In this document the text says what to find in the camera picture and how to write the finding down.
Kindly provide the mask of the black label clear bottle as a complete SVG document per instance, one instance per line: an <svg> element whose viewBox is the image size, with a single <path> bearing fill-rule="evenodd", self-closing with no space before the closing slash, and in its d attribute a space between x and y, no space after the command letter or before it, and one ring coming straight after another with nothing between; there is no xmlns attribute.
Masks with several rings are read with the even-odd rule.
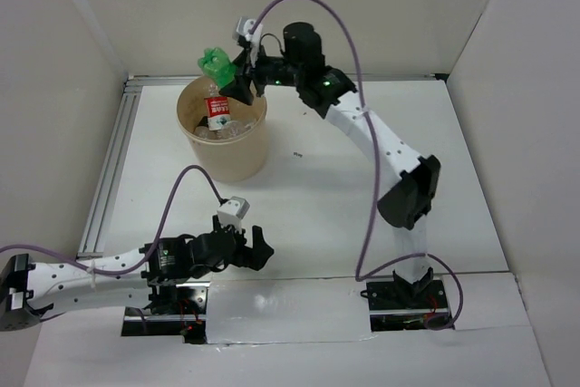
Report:
<svg viewBox="0 0 580 387"><path fill-rule="evenodd" d="M194 129L194 134L202 139L211 139L212 131L208 127L208 117L204 116Z"/></svg>

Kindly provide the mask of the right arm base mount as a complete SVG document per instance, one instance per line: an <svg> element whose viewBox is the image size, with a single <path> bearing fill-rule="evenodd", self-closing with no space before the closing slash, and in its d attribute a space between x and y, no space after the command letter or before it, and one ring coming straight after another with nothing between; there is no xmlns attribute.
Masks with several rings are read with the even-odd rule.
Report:
<svg viewBox="0 0 580 387"><path fill-rule="evenodd" d="M360 297L367 302L374 333L452 328L443 281L433 276L432 269L414 285L396 274L367 281Z"/></svg>

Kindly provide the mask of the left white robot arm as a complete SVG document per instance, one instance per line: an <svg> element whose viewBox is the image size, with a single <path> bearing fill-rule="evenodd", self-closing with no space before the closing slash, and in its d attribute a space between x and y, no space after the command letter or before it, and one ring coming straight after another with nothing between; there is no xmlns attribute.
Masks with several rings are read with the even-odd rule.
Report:
<svg viewBox="0 0 580 387"><path fill-rule="evenodd" d="M261 227L252 237L215 222L208 233L164 237L157 245L83 262L36 263L12 256L1 273L1 328L18 331L77 310L124 306L154 315L200 314L181 289L228 266L259 271L275 253Z"/></svg>

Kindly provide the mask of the green plastic bottle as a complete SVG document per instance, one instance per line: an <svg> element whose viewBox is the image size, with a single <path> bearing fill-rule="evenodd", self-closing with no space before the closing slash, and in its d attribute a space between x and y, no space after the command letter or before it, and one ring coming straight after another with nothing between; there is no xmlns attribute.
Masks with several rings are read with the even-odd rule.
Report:
<svg viewBox="0 0 580 387"><path fill-rule="evenodd" d="M235 80L236 66L220 47L206 48L198 59L198 67L219 89Z"/></svg>

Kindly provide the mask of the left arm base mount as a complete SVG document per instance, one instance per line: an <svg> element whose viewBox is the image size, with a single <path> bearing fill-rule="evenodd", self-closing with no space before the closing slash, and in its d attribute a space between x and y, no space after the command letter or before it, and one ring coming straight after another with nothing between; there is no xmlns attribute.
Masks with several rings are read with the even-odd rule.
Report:
<svg viewBox="0 0 580 387"><path fill-rule="evenodd" d="M209 282L186 282L152 288L145 308L126 307L122 337L180 337L183 343L207 342Z"/></svg>

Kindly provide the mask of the slim clear bottle blue cap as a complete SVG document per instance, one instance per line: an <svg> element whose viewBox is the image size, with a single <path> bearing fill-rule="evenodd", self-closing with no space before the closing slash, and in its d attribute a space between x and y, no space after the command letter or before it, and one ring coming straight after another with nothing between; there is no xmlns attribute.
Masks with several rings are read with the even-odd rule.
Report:
<svg viewBox="0 0 580 387"><path fill-rule="evenodd" d="M256 118L233 119L229 114L221 114L211 119L209 138L211 140L230 140L250 131Z"/></svg>

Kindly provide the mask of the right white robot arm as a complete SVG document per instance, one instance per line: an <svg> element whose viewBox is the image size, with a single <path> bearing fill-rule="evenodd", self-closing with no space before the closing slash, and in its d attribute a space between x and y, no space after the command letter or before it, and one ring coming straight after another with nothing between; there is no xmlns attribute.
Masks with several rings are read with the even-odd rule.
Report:
<svg viewBox="0 0 580 387"><path fill-rule="evenodd" d="M287 25L279 56L266 54L261 32L255 20L239 19L233 38L242 51L233 62L233 75L219 83L221 93L250 106L268 85L293 87L306 106L378 163L374 209L392 226L402 259L393 272L395 295L400 304L417 306L433 279L425 256L425 217L437 190L440 161L408 146L361 101L362 88L326 63L321 37L311 24Z"/></svg>

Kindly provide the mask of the red label bottle red cap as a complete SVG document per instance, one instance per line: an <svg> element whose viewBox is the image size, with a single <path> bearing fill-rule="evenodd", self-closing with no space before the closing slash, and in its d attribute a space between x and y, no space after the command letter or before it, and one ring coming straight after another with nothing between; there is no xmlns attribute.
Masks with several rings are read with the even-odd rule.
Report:
<svg viewBox="0 0 580 387"><path fill-rule="evenodd" d="M211 131L221 131L231 121L227 97L220 93L214 83L211 83L207 87L204 103L207 110L208 128Z"/></svg>

